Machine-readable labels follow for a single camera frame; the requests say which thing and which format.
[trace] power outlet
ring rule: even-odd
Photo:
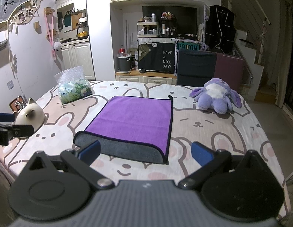
[[[14,87],[14,84],[13,84],[12,80],[7,83],[7,86],[8,86],[9,90]]]

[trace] bedsheet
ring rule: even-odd
[[[116,184],[122,179],[173,179],[177,184],[200,168],[191,156],[190,146],[193,141],[199,141],[213,150],[226,149],[235,155],[255,149],[284,188],[285,201],[279,218],[290,212],[288,191],[279,162],[261,124],[242,97],[242,108],[234,106],[232,113],[220,115],[213,110],[200,111],[198,103],[189,97],[192,87],[112,81],[91,81],[91,86],[93,95],[72,103],[61,104],[57,87],[37,100],[47,116],[45,124],[28,139],[14,139],[7,147],[0,146],[0,162],[10,175],[16,178],[37,150],[43,150],[48,155],[58,155],[67,148],[75,148],[75,133],[84,130],[114,96],[167,99],[171,95],[174,117],[169,165],[137,162],[101,154],[91,167]]]

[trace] photo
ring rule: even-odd
[[[26,21],[26,17],[23,12],[18,15],[18,19],[20,23],[23,23],[24,21]]]
[[[32,0],[32,6],[37,7],[37,3],[35,2],[35,0]]]
[[[33,16],[33,9],[26,9],[26,16]]]

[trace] black vest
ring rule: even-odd
[[[220,47],[224,54],[232,51],[236,35],[234,17],[234,13],[225,7],[210,6],[209,19],[205,24],[205,44],[210,49]]]

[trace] trash can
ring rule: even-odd
[[[128,72],[131,69],[131,56],[117,56],[119,61],[119,70],[121,72]]]

